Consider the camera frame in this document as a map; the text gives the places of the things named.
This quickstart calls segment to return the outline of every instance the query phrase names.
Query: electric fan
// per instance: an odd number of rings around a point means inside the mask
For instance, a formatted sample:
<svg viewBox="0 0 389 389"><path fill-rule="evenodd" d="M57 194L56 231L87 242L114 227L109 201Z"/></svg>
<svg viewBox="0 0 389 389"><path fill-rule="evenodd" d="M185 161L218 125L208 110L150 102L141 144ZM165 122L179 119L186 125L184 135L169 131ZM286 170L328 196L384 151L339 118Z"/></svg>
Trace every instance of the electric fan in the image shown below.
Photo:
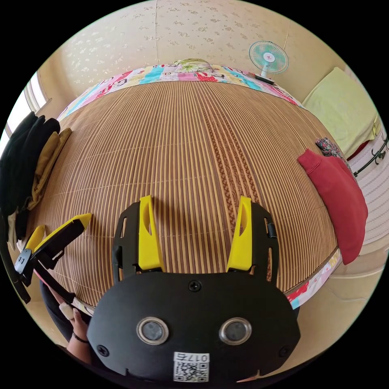
<svg viewBox="0 0 389 389"><path fill-rule="evenodd" d="M278 45L270 41L258 41L251 45L249 50L253 64L261 69L261 75L255 77L261 81L273 84L267 77L268 73L277 74L285 71L289 66L289 58Z"/></svg>

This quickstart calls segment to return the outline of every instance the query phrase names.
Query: bamboo mat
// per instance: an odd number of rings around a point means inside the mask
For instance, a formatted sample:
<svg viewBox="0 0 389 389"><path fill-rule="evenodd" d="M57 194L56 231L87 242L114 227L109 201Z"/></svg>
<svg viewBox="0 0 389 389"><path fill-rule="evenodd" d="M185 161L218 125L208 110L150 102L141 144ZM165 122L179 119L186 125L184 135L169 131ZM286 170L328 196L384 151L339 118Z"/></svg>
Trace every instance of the bamboo mat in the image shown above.
<svg viewBox="0 0 389 389"><path fill-rule="evenodd" d="M167 271L225 271L241 195L275 220L282 291L309 278L336 247L324 203L297 162L306 148L320 153L316 137L332 137L285 100L225 83L150 83L88 104L61 121L66 127L73 133L28 233L93 213L52 272L89 304L113 285L120 213L149 194Z"/></svg>

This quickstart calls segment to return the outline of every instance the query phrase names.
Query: red sweater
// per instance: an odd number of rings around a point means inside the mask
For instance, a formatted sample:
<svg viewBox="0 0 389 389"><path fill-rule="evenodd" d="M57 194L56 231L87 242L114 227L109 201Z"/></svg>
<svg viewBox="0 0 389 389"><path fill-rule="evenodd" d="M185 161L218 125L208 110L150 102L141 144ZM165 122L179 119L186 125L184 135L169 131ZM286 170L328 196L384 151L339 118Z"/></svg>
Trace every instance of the red sweater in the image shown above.
<svg viewBox="0 0 389 389"><path fill-rule="evenodd" d="M361 252L368 208L362 191L345 163L306 150L298 157L327 207L345 265Z"/></svg>

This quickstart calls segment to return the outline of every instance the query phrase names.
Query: window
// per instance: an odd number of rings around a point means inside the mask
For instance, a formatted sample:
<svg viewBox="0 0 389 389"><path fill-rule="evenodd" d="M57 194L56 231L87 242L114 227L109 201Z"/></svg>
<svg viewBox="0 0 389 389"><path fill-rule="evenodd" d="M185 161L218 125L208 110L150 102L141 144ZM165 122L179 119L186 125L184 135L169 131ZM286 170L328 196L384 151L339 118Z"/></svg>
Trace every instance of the window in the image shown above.
<svg viewBox="0 0 389 389"><path fill-rule="evenodd" d="M3 133L1 134L1 138L0 138L0 158L3 155L3 151L5 149L5 146L8 143L8 139L9 139L8 138L8 134L7 134L7 132L4 129Z"/></svg>
<svg viewBox="0 0 389 389"><path fill-rule="evenodd" d="M7 120L6 131L13 133L19 123L31 112L39 111L47 102L47 99L43 95L41 87L38 81L38 74L35 73L22 93L16 100L15 105Z"/></svg>
<svg viewBox="0 0 389 389"><path fill-rule="evenodd" d="M17 98L15 105L9 114L7 124L12 132L16 130L19 123L32 111L28 105L24 91Z"/></svg>

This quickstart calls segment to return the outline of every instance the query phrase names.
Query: wrist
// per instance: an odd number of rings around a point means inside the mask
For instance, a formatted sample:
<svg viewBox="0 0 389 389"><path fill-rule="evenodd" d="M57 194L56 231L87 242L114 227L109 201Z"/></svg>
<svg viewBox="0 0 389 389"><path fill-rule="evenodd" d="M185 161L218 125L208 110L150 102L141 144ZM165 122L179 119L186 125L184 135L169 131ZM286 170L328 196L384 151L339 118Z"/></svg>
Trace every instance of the wrist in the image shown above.
<svg viewBox="0 0 389 389"><path fill-rule="evenodd" d="M86 337L86 334L83 334L83 333L80 334L80 333L73 331L72 337L81 343L89 343L88 338Z"/></svg>

